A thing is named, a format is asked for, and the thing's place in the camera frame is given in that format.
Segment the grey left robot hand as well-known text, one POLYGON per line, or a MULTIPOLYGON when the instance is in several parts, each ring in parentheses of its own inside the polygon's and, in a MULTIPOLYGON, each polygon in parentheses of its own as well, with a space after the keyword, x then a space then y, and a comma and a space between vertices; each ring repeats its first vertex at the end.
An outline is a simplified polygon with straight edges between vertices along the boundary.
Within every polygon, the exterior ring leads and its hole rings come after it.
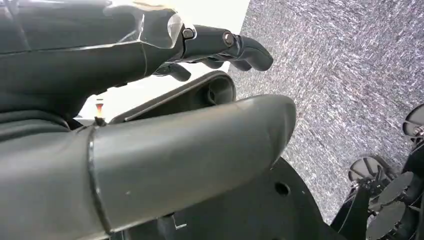
POLYGON ((269 169, 295 127, 284 95, 69 126, 92 95, 219 54, 273 62, 254 40, 201 37, 166 0, 1 1, 1 239, 105 240, 269 169))

